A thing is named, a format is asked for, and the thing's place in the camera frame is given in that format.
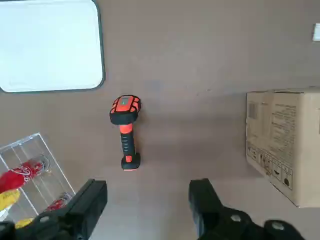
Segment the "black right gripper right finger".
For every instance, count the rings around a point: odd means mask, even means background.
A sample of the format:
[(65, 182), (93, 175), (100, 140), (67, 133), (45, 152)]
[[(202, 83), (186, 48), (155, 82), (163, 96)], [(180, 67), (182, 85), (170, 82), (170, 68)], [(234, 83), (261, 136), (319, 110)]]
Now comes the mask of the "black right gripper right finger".
[(188, 200), (199, 240), (303, 240), (290, 223), (270, 219), (260, 226), (244, 211), (226, 207), (209, 179), (191, 180)]

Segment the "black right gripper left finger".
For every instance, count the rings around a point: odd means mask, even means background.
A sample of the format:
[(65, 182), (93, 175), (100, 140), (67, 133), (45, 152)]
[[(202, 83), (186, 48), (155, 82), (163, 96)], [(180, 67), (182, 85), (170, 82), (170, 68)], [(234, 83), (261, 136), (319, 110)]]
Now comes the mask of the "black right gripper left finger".
[(89, 179), (70, 202), (38, 215), (16, 229), (12, 221), (0, 223), (2, 240), (88, 240), (108, 202), (105, 180)]

